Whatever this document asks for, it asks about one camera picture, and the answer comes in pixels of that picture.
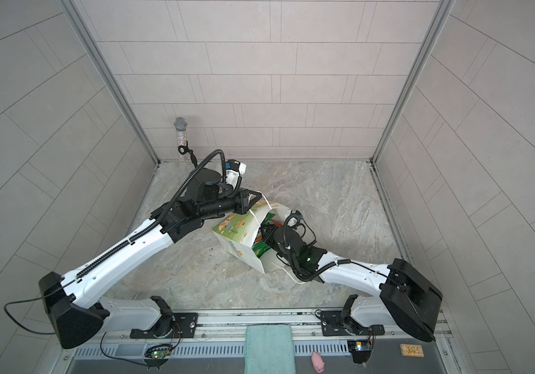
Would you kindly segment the white paper bag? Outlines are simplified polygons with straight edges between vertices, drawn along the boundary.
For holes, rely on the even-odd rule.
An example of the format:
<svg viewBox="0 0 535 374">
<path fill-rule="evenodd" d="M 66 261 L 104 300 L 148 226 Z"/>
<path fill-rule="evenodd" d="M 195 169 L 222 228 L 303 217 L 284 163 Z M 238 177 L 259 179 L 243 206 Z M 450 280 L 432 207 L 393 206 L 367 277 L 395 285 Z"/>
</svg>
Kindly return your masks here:
<svg viewBox="0 0 535 374">
<path fill-rule="evenodd" d="M 226 252 L 243 261 L 262 274 L 284 269 L 285 264 L 277 257 L 277 252 L 269 249 L 261 258 L 253 252 L 253 244 L 262 241 L 262 224 L 275 224 L 281 227 L 284 220 L 292 213 L 282 204 L 270 204 L 261 199 L 246 214 L 231 213 L 212 232 Z"/>
</svg>

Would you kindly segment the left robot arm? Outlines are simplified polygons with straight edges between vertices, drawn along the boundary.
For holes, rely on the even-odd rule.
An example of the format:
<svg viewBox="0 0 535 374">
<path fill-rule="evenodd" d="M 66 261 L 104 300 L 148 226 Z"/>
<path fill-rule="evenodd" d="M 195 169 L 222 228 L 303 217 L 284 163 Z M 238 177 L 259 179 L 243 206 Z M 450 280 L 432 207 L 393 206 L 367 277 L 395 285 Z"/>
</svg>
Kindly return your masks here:
<svg viewBox="0 0 535 374">
<path fill-rule="evenodd" d="M 232 197 L 212 201 L 174 199 L 94 260 L 63 275 L 51 272 L 44 276 L 38 285 L 60 345 L 76 348 L 100 332 L 117 330 L 133 330 L 142 338 L 171 335 L 176 319 L 163 298 L 118 300 L 105 293 L 145 260 L 201 228 L 206 220 L 228 213 L 246 214 L 261 198 L 258 192 L 241 189 Z"/>
</svg>

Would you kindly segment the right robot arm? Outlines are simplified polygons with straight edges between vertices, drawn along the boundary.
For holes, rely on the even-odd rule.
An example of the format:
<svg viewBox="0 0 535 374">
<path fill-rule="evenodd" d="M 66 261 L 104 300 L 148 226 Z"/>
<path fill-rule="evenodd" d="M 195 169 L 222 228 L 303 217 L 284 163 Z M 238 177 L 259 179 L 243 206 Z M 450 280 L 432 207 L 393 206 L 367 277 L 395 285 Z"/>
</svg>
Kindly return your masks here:
<svg viewBox="0 0 535 374">
<path fill-rule="evenodd" d="M 261 241 L 271 247 L 304 283 L 343 285 L 378 297 L 384 324 L 394 323 L 411 337 L 431 342 L 443 300 L 442 292 L 409 262 L 361 263 L 306 243 L 294 227 L 263 224 Z"/>
</svg>

